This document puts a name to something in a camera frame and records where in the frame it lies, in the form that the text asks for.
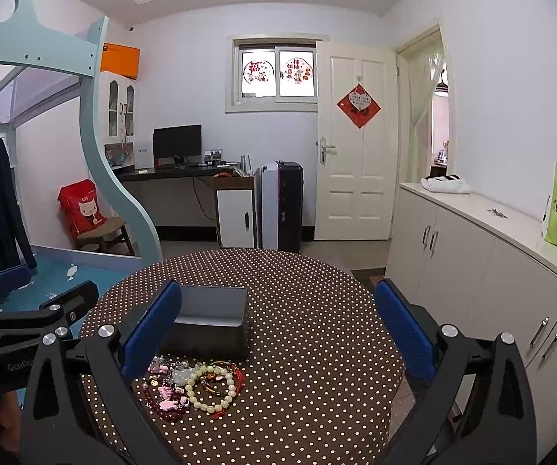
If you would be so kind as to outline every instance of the ceiling lamp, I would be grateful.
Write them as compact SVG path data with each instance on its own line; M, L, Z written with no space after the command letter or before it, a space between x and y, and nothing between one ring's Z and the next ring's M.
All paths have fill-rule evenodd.
M448 85L444 83L444 78L442 76L445 71L446 70L442 70L442 73L440 74L440 83L435 88L435 95L448 98Z

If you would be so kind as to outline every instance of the wooden chair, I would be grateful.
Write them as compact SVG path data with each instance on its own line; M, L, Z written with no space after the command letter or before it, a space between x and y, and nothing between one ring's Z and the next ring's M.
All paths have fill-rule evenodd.
M104 239L106 236L115 234L117 231L121 231L121 234L115 237L115 239L110 241ZM92 231L79 234L75 240L77 250L85 245L98 245L98 253L108 253L108 250L118 243L125 243L128 247L128 252L134 257L134 249L132 248L132 243L130 243L128 232L125 229L125 220L121 217L107 218L104 224Z

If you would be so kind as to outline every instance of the white curtain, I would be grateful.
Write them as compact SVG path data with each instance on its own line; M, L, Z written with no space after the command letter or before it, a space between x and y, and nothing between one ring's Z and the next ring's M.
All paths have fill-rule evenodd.
M420 181L419 175L431 160L431 145L427 134L430 124L425 116L430 113L432 96L444 68L444 46L439 31L401 52L408 63L410 86L410 132L408 141L407 178Z

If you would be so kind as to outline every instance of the computer monitor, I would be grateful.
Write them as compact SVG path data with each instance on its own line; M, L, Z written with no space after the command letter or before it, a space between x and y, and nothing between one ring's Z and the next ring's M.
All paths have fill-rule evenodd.
M201 124L154 129L154 159L203 155Z

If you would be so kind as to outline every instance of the blue gripper pad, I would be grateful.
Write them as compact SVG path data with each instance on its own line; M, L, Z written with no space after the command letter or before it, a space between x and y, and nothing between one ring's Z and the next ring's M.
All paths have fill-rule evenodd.
M0 299L11 291L31 282L31 272L24 265L19 265L5 271L0 271Z
M386 280L375 288L375 306L410 373L431 382L436 374L433 345Z
M181 309L182 291L175 281L170 281L138 321L124 345L121 373L126 384L145 373Z

